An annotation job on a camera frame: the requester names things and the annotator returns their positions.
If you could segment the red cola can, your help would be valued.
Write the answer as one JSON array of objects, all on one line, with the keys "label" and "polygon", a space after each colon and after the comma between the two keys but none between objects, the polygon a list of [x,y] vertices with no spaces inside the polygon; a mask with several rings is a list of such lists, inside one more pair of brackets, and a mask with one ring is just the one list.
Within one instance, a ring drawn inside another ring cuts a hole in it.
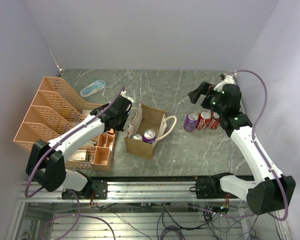
[{"label": "red cola can", "polygon": [[210,123],[212,119],[212,114],[210,111],[203,110],[198,116],[199,118],[198,118],[198,123],[196,125],[196,128],[198,130],[204,130]]},{"label": "red cola can", "polygon": [[216,130],[220,124],[220,116],[218,113],[212,111],[211,112],[211,120],[208,123],[208,128],[211,130]]}]

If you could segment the printed canvas burlap bag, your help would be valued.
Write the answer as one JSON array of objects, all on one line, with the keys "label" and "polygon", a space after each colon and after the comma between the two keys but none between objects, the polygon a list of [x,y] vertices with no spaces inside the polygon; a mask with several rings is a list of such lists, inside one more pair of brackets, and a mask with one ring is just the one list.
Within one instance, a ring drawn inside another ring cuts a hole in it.
[{"label": "printed canvas burlap bag", "polygon": [[167,116],[165,110],[157,109],[140,103],[133,108],[134,113],[124,138],[126,152],[151,160],[156,145],[166,138],[175,128],[177,117]]}]

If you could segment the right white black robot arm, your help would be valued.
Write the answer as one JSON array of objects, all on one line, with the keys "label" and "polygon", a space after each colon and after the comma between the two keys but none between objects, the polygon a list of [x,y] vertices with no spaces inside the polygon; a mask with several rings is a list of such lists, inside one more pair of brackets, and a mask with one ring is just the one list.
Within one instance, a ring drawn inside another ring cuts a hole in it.
[{"label": "right white black robot arm", "polygon": [[296,182],[292,176],[284,175],[258,144],[252,122],[241,111],[240,88],[226,83],[221,90],[215,90],[213,84],[204,81],[188,93],[193,104],[202,95],[205,98],[201,106],[219,116],[221,128],[237,145],[253,175],[253,180],[247,181],[229,172],[217,174],[210,186],[211,194],[216,198],[226,193],[234,195],[245,201],[258,216],[279,210],[287,214]]}]

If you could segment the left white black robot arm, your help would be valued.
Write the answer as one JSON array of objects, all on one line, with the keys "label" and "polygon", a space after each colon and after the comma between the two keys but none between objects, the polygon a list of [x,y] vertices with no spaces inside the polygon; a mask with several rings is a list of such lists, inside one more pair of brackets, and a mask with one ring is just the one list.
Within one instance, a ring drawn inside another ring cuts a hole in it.
[{"label": "left white black robot arm", "polygon": [[74,190],[81,199],[88,198],[92,193],[90,179],[78,171],[66,170],[66,162],[93,138],[109,130],[123,131],[133,103],[132,98],[117,95],[63,135],[48,142],[35,142],[26,166],[29,181],[36,181],[48,192],[62,187]]}]

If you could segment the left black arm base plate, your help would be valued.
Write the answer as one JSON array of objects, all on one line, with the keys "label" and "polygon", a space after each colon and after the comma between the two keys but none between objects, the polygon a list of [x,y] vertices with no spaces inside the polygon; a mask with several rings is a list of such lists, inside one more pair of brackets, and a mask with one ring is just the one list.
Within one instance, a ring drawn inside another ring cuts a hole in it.
[{"label": "left black arm base plate", "polygon": [[103,180],[92,179],[89,176],[76,172],[76,177],[66,177],[62,185],[61,198],[63,200],[105,200],[108,194],[108,184]]}]

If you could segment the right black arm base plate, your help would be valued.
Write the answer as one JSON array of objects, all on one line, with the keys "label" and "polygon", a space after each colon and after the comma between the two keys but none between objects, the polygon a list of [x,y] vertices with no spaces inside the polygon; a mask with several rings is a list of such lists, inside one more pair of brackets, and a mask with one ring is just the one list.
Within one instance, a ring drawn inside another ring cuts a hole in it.
[{"label": "right black arm base plate", "polygon": [[194,176],[195,184],[189,188],[191,193],[195,193],[196,198],[202,199],[225,199],[227,193],[222,190],[220,180],[222,177],[233,176],[230,172],[215,175]]}]

